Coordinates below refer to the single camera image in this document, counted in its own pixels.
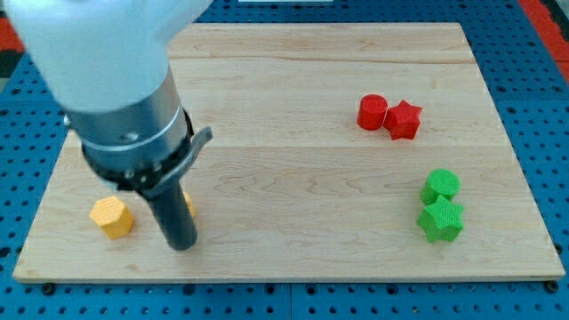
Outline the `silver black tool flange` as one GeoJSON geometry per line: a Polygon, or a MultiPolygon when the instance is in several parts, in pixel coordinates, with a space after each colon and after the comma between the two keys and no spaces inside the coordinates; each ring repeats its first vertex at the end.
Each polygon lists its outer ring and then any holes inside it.
{"type": "Polygon", "coordinates": [[[193,130],[171,71],[144,100],[109,111],[68,111],[65,124],[100,178],[147,199],[177,185],[212,139],[209,126],[193,130]]]}

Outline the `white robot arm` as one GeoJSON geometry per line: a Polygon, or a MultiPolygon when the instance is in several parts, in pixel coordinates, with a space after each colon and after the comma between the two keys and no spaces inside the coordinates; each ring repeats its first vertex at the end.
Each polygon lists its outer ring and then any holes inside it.
{"type": "Polygon", "coordinates": [[[86,162],[151,208],[167,243],[188,249],[196,225],[180,179],[212,138],[195,131],[167,47],[203,0],[16,0],[7,15],[76,133],[86,162]]]}

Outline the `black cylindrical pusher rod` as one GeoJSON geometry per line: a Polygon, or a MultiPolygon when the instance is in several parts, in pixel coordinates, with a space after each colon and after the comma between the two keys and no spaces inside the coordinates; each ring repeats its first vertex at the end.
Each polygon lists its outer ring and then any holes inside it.
{"type": "Polygon", "coordinates": [[[184,251],[193,246],[198,232],[179,182],[151,195],[142,194],[169,246],[184,251]]]}

